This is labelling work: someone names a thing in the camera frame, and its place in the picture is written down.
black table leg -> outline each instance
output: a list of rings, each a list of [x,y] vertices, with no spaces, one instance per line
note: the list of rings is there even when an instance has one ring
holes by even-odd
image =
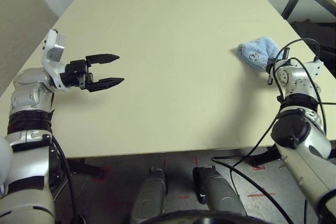
[[[296,4],[298,3],[299,0],[289,0],[285,9],[283,10],[283,12],[281,13],[282,17],[284,19],[288,19],[289,15],[292,13],[294,7],[296,6]]]
[[[281,155],[276,146],[273,145],[270,149],[268,149],[266,152],[262,154],[250,156],[247,159],[247,162],[251,166],[259,166],[278,159],[281,159]]]
[[[104,178],[106,171],[103,168],[85,164],[83,160],[84,159],[81,161],[75,161],[67,158],[70,171],[74,173],[87,174],[97,179]]]

